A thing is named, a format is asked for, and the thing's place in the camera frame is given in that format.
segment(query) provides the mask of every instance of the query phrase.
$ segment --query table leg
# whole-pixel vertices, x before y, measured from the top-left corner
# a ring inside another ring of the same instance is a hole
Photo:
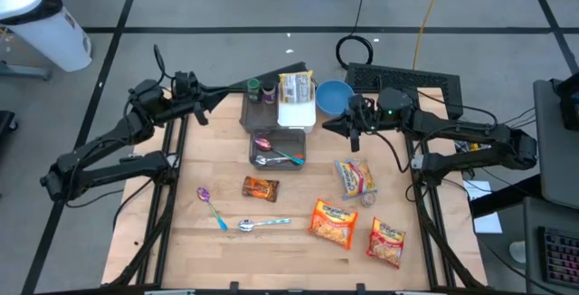
[[[470,201],[470,212],[473,218],[492,214],[498,210],[522,203],[527,196],[543,198],[541,196],[540,174]]]

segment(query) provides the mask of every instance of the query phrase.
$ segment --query white container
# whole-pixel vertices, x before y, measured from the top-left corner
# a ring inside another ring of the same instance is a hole
[[[43,0],[0,0],[0,21],[42,6]],[[66,72],[83,69],[92,62],[90,38],[64,6],[50,16],[40,12],[38,20],[5,25]]]
[[[278,86],[278,125],[281,128],[301,128],[311,132],[316,124],[316,92],[311,101],[288,104],[282,103]]]

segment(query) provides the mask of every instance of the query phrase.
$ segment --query white paper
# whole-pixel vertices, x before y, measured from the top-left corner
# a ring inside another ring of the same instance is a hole
[[[469,193],[470,200],[489,194],[489,192],[484,192],[482,190],[490,191],[490,184],[488,181],[464,181],[464,187]],[[503,233],[497,213],[487,214],[486,216],[476,218],[474,220],[474,230],[476,233]]]

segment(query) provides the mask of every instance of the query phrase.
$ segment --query food package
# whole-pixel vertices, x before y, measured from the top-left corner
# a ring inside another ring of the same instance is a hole
[[[370,245],[365,253],[399,269],[405,235],[406,232],[395,230],[374,217]]]
[[[312,100],[314,86],[313,71],[280,74],[280,101],[301,103]]]
[[[349,213],[318,199],[308,232],[350,250],[357,218],[358,213]]]
[[[276,202],[278,199],[278,187],[280,181],[274,180],[260,180],[257,178],[245,177],[243,181],[242,194],[247,196],[255,196],[267,201]]]
[[[376,192],[376,184],[365,160],[346,159],[336,161],[337,172],[342,176],[346,192],[344,199]]]

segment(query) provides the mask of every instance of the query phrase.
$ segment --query black keyboard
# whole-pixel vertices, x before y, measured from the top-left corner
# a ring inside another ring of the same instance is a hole
[[[543,280],[579,289],[579,233],[539,227]]]

